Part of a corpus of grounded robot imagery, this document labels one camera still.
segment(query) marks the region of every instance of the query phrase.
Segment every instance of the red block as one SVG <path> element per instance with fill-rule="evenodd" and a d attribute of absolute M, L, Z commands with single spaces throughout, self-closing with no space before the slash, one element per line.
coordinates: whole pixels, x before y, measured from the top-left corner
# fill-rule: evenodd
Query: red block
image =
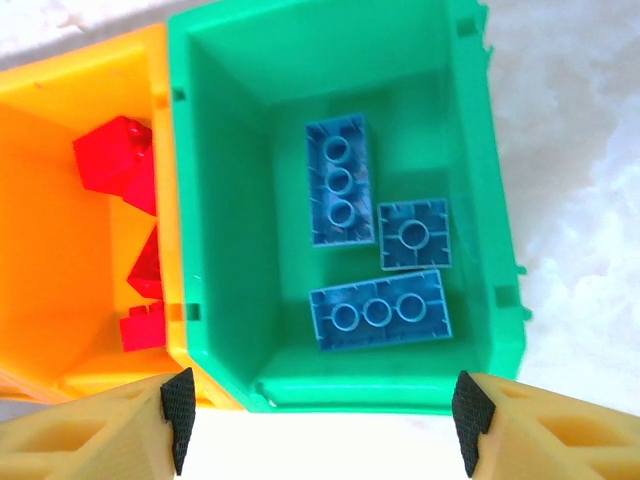
<path fill-rule="evenodd" d="M 156 181 L 153 169 L 153 147 L 149 146 L 122 199 L 150 215 L 156 214 Z"/>
<path fill-rule="evenodd" d="M 147 243 L 127 277 L 127 282 L 144 298 L 162 300 L 157 227 L 153 227 Z"/>
<path fill-rule="evenodd" d="M 73 142 L 82 184 L 123 195 L 151 145 L 151 129 L 120 116 Z"/>
<path fill-rule="evenodd" d="M 120 320 L 120 337 L 125 352 L 164 347 L 167 344 L 164 303 L 133 307 L 129 316 Z"/>

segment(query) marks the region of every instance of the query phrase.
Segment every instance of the orange plastic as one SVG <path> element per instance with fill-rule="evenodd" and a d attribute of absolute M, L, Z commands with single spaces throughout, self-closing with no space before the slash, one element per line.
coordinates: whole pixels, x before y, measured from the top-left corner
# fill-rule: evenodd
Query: orange plastic
<path fill-rule="evenodd" d="M 58 403 L 182 370 L 166 348 L 122 350 L 119 319 L 150 303 L 126 279 L 155 219 L 85 190 L 72 149 L 125 115 L 153 128 L 156 165 L 175 170 L 168 95 L 164 25 L 0 73 L 0 397 Z M 202 383 L 200 404 L 236 405 Z"/>
<path fill-rule="evenodd" d="M 640 479 L 640 418 L 486 374 L 496 405 L 474 480 Z"/>
<path fill-rule="evenodd" d="M 173 429 L 160 387 L 141 380 L 0 424 L 5 480 L 170 480 Z"/>

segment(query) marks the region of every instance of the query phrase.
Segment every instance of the lego stud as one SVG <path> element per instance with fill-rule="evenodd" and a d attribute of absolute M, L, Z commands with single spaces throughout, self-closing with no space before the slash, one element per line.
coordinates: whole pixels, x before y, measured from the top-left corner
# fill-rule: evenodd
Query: lego stud
<path fill-rule="evenodd" d="M 351 158 L 351 145 L 339 135 L 329 137 L 322 146 L 322 154 L 329 162 L 341 165 Z"/>
<path fill-rule="evenodd" d="M 335 168 L 327 173 L 325 184 L 331 193 L 343 197 L 353 188 L 353 177 L 344 168 Z"/>
<path fill-rule="evenodd" d="M 429 243 L 429 230 L 418 220 L 407 220 L 398 231 L 402 244 L 411 250 L 420 250 Z"/>
<path fill-rule="evenodd" d="M 373 327 L 385 327 L 391 322 L 391 306 L 381 298 L 372 298 L 362 308 L 364 319 Z"/>
<path fill-rule="evenodd" d="M 346 200 L 338 200 L 329 207 L 329 221 L 338 228 L 348 228 L 356 221 L 356 209 Z"/>
<path fill-rule="evenodd" d="M 360 318 L 358 311 L 348 303 L 339 303 L 331 310 L 331 322 L 343 332 L 352 332 L 358 328 Z"/>
<path fill-rule="evenodd" d="M 409 323 L 417 323 L 427 314 L 427 304 L 415 293 L 405 293 L 398 299 L 396 309 L 400 317 Z"/>

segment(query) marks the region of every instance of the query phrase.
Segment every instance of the black foam pad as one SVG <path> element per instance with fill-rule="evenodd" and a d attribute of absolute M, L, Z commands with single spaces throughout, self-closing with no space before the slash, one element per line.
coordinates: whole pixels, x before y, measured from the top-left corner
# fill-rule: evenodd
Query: black foam pad
<path fill-rule="evenodd" d="M 187 368 L 160 387 L 164 418 L 173 427 L 173 464 L 176 473 L 182 474 L 187 456 L 193 422 L 196 419 L 196 391 L 193 370 Z"/>
<path fill-rule="evenodd" d="M 491 426 L 495 404 L 467 372 L 460 372 L 453 393 L 453 421 L 456 424 L 464 468 L 471 478 L 480 454 L 478 436 Z"/>

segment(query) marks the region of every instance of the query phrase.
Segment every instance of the green bin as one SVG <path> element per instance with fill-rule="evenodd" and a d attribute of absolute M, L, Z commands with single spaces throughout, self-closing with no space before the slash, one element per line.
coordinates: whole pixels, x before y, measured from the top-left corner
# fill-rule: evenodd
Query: green bin
<path fill-rule="evenodd" d="M 525 349 L 475 0 L 224 0 L 169 22 L 188 349 L 250 411 L 450 413 Z M 374 202 L 448 200 L 454 338 L 321 352 L 314 289 L 380 278 L 311 244 L 305 125 L 362 113 Z"/>

